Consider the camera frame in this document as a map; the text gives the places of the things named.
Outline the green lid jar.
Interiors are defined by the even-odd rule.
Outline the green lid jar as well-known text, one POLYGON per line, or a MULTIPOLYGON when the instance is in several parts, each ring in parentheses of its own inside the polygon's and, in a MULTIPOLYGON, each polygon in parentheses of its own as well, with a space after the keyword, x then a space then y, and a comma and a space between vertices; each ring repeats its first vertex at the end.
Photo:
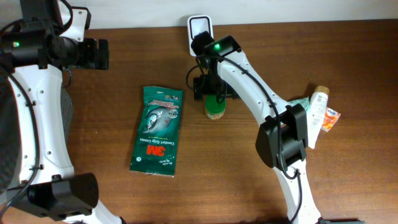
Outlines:
POLYGON ((226 101, 220 99, 217 101, 216 95, 207 95, 205 98, 205 114, 210 119, 220 119, 225 112, 226 101))

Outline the green 3M gloves package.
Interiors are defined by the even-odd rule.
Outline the green 3M gloves package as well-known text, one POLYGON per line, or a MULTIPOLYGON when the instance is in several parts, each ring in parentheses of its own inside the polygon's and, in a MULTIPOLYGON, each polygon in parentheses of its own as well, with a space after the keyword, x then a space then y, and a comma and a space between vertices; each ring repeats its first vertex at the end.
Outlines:
POLYGON ((183 91, 145 86, 143 103, 129 170, 173 177, 177 163, 183 91))

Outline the light green wipes packet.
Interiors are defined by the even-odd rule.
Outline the light green wipes packet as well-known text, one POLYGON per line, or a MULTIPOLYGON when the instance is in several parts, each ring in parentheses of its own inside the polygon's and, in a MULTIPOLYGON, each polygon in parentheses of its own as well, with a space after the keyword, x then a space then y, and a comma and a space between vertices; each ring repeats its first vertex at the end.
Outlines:
POLYGON ((300 105, 305 110, 306 113, 308 113, 310 111, 309 97, 291 100, 291 101, 289 101, 289 105, 293 108, 298 107, 298 105, 300 105))

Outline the white tube gold cap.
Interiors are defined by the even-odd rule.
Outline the white tube gold cap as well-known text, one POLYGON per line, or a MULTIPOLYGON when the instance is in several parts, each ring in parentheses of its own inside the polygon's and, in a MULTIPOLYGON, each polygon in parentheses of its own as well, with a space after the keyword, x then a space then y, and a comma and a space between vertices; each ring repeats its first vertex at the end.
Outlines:
POLYGON ((315 148, 315 144, 323 125, 328 102, 329 88, 317 86, 310 98, 310 109, 307 113, 308 146, 315 148))

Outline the orange Kleenex tissue pack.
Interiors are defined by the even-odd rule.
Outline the orange Kleenex tissue pack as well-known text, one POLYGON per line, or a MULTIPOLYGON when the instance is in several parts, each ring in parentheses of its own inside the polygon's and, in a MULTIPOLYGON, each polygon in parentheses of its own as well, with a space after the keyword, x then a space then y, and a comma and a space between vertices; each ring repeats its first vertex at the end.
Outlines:
POLYGON ((340 116, 339 112, 327 107, 321 130, 328 132, 336 124, 340 116))

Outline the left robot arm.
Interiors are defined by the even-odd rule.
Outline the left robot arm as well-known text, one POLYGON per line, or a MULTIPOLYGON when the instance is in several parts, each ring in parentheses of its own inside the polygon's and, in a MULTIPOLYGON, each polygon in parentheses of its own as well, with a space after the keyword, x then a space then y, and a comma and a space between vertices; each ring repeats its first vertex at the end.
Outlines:
POLYGON ((65 223, 122 223, 96 177, 67 151, 73 104, 64 72, 107 70, 109 44, 85 37, 91 13, 66 1, 21 1, 1 30, 1 195, 4 209, 65 223))

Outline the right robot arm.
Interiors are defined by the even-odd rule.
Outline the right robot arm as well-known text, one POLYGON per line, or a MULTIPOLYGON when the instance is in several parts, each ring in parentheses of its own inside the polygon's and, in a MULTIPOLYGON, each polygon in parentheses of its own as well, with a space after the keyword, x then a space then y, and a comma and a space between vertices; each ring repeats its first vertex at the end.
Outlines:
POLYGON ((276 174, 290 223, 322 223, 306 171, 307 113, 275 94, 253 69, 236 40, 215 40, 204 31, 190 44, 201 75, 193 80, 196 100, 213 95, 217 103, 238 96, 255 117, 259 131, 256 151, 276 174))

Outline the white barcode scanner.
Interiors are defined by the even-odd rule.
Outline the white barcode scanner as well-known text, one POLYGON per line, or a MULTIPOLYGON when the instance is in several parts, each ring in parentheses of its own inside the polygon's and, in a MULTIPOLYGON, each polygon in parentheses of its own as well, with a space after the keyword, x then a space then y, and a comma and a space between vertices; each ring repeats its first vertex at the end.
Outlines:
POLYGON ((193 51, 192 42, 194 37, 202 32, 207 31, 211 37, 214 37, 213 23, 210 16, 207 15, 194 15, 187 19, 187 30, 188 30, 188 43, 190 49, 190 55, 195 57, 196 54, 193 51))

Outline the grey plastic mesh basket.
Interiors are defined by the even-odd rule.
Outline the grey plastic mesh basket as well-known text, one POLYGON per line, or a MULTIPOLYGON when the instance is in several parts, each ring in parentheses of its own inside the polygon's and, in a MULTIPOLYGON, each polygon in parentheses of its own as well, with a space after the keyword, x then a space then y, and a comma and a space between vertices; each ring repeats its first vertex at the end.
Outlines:
POLYGON ((41 184, 74 176, 66 147, 72 114, 59 69, 1 69, 1 192, 29 179, 41 184))

